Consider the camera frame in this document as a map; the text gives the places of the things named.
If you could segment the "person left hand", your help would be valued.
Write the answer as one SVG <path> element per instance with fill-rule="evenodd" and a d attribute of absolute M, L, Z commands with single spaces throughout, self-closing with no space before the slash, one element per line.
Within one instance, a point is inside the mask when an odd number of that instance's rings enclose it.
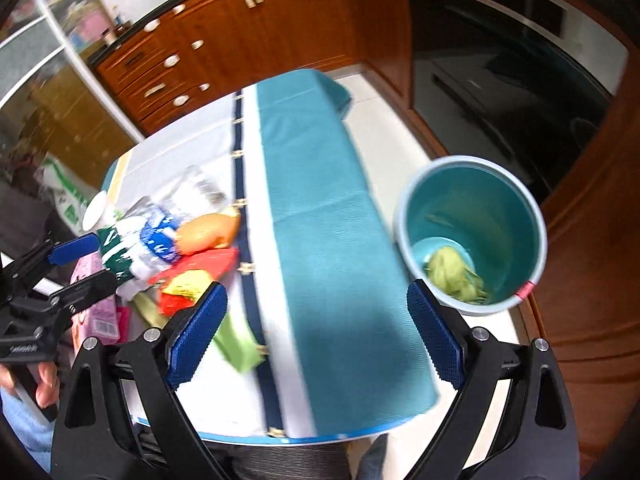
<path fill-rule="evenodd" d="M 41 362 L 37 365 L 36 402 L 40 408 L 48 408 L 58 403 L 60 396 L 60 381 L 55 362 Z M 17 398 L 16 379 L 11 371 L 3 364 L 0 365 L 1 388 L 10 396 Z"/>

